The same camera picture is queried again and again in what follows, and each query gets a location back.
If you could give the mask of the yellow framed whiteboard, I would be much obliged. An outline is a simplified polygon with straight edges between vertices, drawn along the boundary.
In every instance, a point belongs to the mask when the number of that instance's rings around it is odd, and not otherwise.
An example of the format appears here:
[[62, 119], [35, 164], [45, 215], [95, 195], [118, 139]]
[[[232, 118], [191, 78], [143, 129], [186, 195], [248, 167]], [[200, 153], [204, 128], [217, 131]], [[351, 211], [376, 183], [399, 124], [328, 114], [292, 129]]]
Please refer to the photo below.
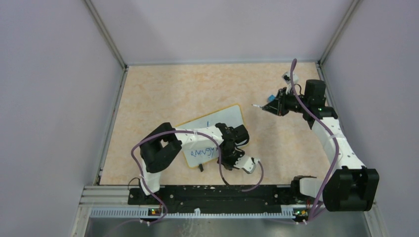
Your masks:
[[[177, 127], [182, 129], [194, 129], [210, 127], [217, 123], [224, 123], [232, 127], [243, 125], [244, 119], [240, 105], [231, 105], [213, 113], [181, 123], [177, 125]], [[218, 158], [218, 151], [216, 150], [216, 146], [213, 142], [210, 142], [210, 147], [208, 148], [183, 150], [182, 152], [186, 159], [186, 163], [190, 168], [197, 168], [201, 164]]]

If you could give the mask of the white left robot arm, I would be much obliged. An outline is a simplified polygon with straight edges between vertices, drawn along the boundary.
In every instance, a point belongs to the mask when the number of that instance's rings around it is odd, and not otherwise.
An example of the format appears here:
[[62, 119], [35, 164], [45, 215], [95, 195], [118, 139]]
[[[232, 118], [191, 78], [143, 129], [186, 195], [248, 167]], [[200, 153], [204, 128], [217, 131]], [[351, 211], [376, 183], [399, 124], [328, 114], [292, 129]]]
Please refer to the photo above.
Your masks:
[[224, 123], [213, 126], [184, 129], [172, 127], [169, 122], [162, 123], [138, 145], [142, 160], [140, 198], [146, 204], [158, 199], [161, 173], [169, 167], [175, 157], [185, 151], [209, 151], [218, 159], [219, 168], [227, 170], [242, 169], [254, 172], [258, 160], [246, 155], [240, 145], [249, 141], [244, 125], [231, 127]]

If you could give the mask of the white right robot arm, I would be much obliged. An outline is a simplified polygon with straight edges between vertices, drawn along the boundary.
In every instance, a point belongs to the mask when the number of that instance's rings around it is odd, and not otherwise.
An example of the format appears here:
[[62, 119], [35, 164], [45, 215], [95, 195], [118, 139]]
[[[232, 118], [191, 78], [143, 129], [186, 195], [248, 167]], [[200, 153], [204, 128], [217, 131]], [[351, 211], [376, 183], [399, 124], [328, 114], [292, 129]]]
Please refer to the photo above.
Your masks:
[[326, 84], [309, 79], [304, 94], [296, 96], [291, 88], [279, 89], [262, 110], [277, 116], [300, 113], [319, 139], [330, 162], [324, 179], [296, 176], [292, 181], [290, 198], [304, 203], [309, 197], [315, 204], [323, 203], [330, 212], [371, 210], [379, 174], [367, 168], [357, 157], [343, 134], [334, 108], [326, 106]]

